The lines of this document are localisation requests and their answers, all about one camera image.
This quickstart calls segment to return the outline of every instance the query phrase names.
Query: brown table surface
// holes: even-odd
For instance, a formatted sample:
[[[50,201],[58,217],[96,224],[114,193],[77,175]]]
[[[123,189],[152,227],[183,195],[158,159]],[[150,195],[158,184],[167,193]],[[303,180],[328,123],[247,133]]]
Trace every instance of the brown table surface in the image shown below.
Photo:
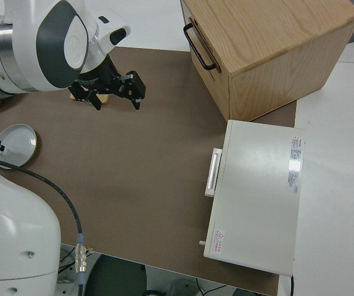
[[[0,109],[0,132],[33,127],[39,139],[25,165],[55,182],[80,215],[86,245],[95,251],[276,295],[278,275],[203,256],[212,209],[204,196],[213,147],[222,148],[226,122],[188,52],[116,48],[120,72],[136,70],[147,86],[136,111],[111,97],[101,111],[74,102],[67,90],[26,94]],[[295,104],[257,122],[293,126]],[[45,184],[0,170],[37,193],[55,211],[62,242],[75,244],[69,208]]]

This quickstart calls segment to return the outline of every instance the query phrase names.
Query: caution triangle symbol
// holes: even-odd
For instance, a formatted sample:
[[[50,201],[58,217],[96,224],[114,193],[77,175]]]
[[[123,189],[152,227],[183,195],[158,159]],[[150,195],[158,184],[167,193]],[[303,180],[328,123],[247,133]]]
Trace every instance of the caution triangle symbol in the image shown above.
[[[224,235],[223,235],[222,233],[220,233],[219,230],[217,230],[217,231],[215,232],[215,239],[220,239],[220,238],[222,238],[222,237],[224,237]]]

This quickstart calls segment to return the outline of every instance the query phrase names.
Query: electrical cable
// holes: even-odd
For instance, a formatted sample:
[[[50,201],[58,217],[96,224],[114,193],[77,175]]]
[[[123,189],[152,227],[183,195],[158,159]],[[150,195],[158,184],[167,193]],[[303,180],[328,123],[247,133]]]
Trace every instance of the electrical cable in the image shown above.
[[[59,188],[58,186],[56,186],[53,182],[51,182],[50,180],[48,180],[47,178],[39,175],[39,174],[36,174],[30,170],[27,170],[25,168],[20,168],[19,166],[16,166],[16,165],[12,165],[11,163],[7,163],[7,162],[2,162],[0,160],[0,165],[4,166],[4,167],[8,167],[8,168],[11,168],[13,170],[16,170],[16,171],[20,171],[21,173],[24,173],[24,174],[27,174],[29,176],[32,176],[48,185],[50,185],[53,189],[55,189],[63,198],[64,200],[66,201],[67,205],[70,207],[72,213],[73,213],[73,216],[76,220],[76,224],[77,224],[77,230],[78,230],[78,233],[79,234],[82,234],[83,231],[82,231],[82,228],[81,228],[81,222],[80,222],[80,218],[78,217],[78,214],[77,214],[77,211],[74,207],[74,205],[72,204],[72,201],[67,197],[66,193],[61,190],[61,188]]]
[[[208,294],[208,293],[210,293],[210,292],[213,292],[213,291],[216,291],[216,290],[218,290],[218,289],[221,289],[221,288],[225,288],[225,287],[226,287],[226,285],[223,285],[223,286],[219,286],[219,287],[217,287],[217,288],[215,288],[215,289],[208,290],[207,292],[203,292],[203,290],[200,288],[199,281],[197,280],[197,277],[196,277],[196,284],[197,284],[197,287],[199,288],[199,291],[200,291],[200,293],[202,294],[202,296],[204,296],[204,295],[206,295],[206,294]]]
[[[74,261],[74,262],[71,262],[71,263],[69,263],[69,264],[60,266],[60,267],[59,267],[58,274],[63,273],[67,268],[73,266],[74,264],[75,264],[75,261]]]
[[[84,285],[78,285],[78,296],[84,295]]]
[[[295,290],[294,276],[291,276],[291,278],[290,278],[290,296],[294,296],[294,290]]]
[[[59,263],[64,261],[75,249],[76,249],[76,247],[72,248],[72,250],[70,252],[68,252],[68,254],[66,256],[64,256],[62,259],[59,260]]]

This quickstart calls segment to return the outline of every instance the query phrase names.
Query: oak wood grain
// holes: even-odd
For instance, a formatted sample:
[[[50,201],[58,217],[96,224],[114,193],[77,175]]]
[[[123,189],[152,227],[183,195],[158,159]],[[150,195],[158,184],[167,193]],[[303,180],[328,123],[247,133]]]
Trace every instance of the oak wood grain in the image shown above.
[[[233,78],[230,119],[253,120],[324,86],[354,22]]]
[[[187,9],[185,3],[181,2],[181,8],[184,14],[185,23],[194,22],[194,19]],[[207,54],[208,48],[206,48],[207,43],[201,37],[201,32],[197,30],[191,30],[189,32],[189,37],[194,43],[195,47],[199,51],[200,55],[204,59],[206,64],[211,64],[214,60]],[[220,72],[217,69],[207,71],[199,63],[198,58],[195,53],[191,50],[192,62],[194,63],[200,77],[205,83],[207,89],[210,91],[215,104],[218,106],[219,110],[224,116],[225,120],[229,119],[229,74],[224,69],[221,63],[218,63]]]
[[[201,73],[209,73],[212,80],[217,84],[217,87],[221,88],[225,94],[229,94],[229,73],[226,70],[223,61],[217,54],[214,54],[210,50],[207,40],[203,37],[202,29],[183,2],[182,8],[185,23],[193,23],[194,25],[194,29],[189,31],[189,36],[192,39],[192,42],[195,44],[195,47],[199,51],[200,55],[207,65],[210,65],[214,62],[217,64],[217,69],[210,71],[204,70],[200,65],[196,55],[191,51],[193,61],[197,62],[196,64],[198,65],[198,71]]]
[[[184,0],[232,77],[354,20],[349,0]]]

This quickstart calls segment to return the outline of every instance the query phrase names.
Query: metal connector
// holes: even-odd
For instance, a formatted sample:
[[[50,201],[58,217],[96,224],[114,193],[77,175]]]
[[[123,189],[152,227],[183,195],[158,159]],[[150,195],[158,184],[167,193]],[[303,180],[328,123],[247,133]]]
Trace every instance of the metal connector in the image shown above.
[[[76,246],[76,273],[86,271],[86,247],[80,242]]]

